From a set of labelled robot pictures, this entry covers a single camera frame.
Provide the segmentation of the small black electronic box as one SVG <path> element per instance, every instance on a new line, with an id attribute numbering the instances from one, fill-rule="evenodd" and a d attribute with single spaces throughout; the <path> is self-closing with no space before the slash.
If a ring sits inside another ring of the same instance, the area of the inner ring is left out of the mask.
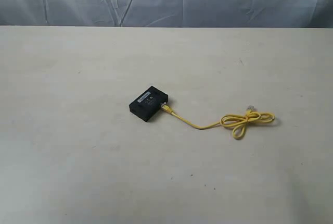
<path id="1" fill-rule="evenodd" d="M 129 104 L 129 110 L 141 120 L 148 122 L 169 100 L 169 96 L 154 86 Z"/>

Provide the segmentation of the grey backdrop curtain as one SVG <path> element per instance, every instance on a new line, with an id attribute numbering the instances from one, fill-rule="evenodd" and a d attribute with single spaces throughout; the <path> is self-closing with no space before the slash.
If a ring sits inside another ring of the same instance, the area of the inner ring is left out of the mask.
<path id="1" fill-rule="evenodd" d="M 1 25 L 331 28 L 332 0 L 1 0 Z"/>

